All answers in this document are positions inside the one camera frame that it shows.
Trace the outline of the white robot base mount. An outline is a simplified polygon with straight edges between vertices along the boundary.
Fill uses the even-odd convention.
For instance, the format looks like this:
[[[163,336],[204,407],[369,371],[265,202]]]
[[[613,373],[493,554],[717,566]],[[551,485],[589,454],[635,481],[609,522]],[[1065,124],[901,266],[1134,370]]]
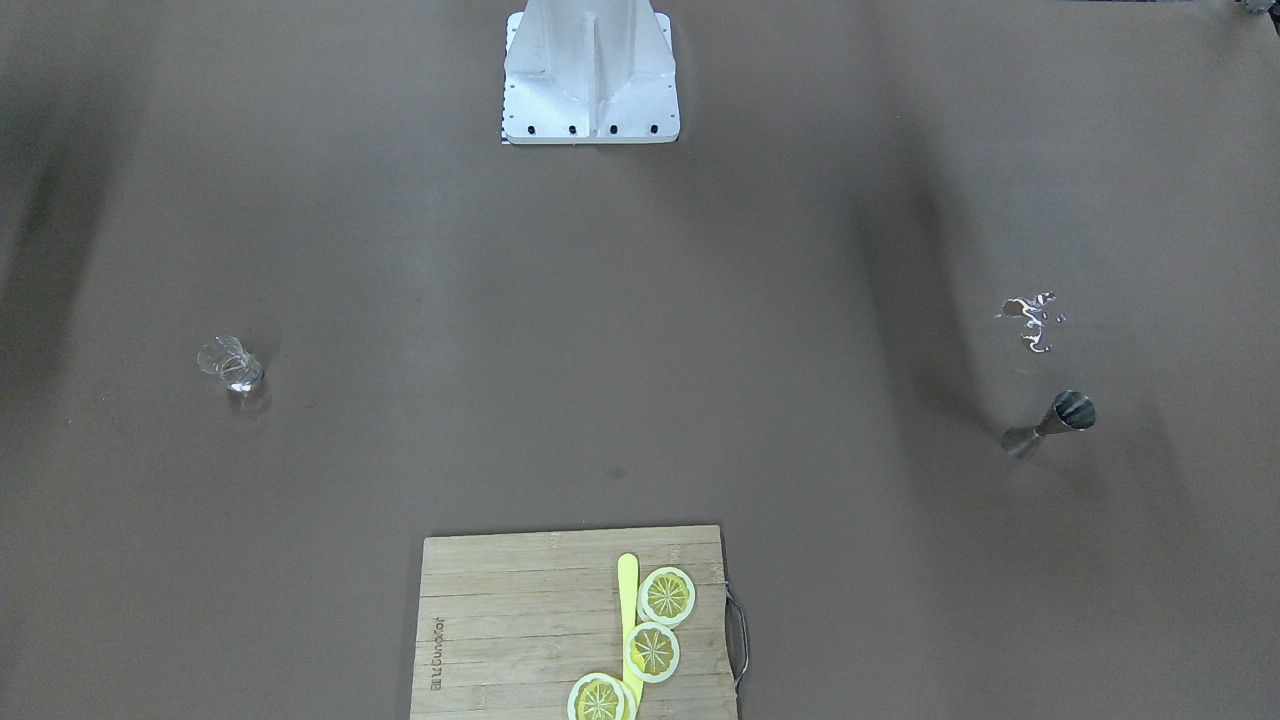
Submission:
[[[672,22],[652,3],[529,1],[504,41],[502,142],[678,140]]]

